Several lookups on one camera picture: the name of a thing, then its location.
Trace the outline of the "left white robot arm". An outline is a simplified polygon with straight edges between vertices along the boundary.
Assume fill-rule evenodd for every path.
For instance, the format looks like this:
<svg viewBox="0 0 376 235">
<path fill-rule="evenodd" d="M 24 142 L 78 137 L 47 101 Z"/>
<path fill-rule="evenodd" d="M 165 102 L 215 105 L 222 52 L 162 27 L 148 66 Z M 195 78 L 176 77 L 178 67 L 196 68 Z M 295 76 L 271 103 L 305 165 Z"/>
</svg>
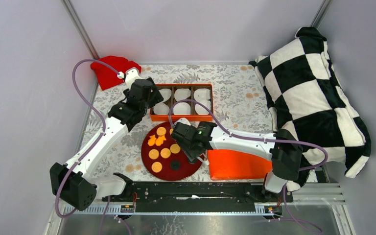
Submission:
<svg viewBox="0 0 376 235">
<path fill-rule="evenodd" d="M 111 107 L 98 133 L 76 155 L 65 164 L 55 163 L 50 168 L 52 193 L 57 203 L 63 200 L 83 211 L 95 199 L 112 195 L 120 201 L 131 198 L 132 188 L 121 174 L 94 178 L 93 173 L 113 145 L 164 98 L 152 78 L 134 80 L 124 95 L 124 100 Z"/>
</svg>

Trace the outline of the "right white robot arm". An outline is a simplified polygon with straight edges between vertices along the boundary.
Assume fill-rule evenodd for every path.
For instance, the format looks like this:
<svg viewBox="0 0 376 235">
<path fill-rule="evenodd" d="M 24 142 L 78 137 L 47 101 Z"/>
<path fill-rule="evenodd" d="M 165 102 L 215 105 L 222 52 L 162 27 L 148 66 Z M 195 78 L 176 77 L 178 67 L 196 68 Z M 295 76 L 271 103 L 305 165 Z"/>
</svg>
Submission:
<svg viewBox="0 0 376 235">
<path fill-rule="evenodd" d="M 195 161 L 208 150 L 232 150 L 268 160 L 272 170 L 261 188 L 263 199 L 275 201 L 288 181 L 299 178 L 303 148 L 291 133 L 258 134 L 229 131 L 214 122 L 202 121 L 198 126 L 181 122 L 175 124 L 171 137 L 189 161 Z"/>
</svg>

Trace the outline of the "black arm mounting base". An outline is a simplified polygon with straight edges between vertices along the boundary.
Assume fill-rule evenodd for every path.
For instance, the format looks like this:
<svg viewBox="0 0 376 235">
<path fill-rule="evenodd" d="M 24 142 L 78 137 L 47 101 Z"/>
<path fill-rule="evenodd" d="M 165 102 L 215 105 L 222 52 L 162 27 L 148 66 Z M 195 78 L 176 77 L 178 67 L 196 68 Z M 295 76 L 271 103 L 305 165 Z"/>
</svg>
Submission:
<svg viewBox="0 0 376 235">
<path fill-rule="evenodd" d="M 130 203 L 136 212 L 255 212 L 257 203 L 277 205 L 282 199 L 261 183 L 148 181 L 131 182 L 111 196 L 111 202 Z"/>
</svg>

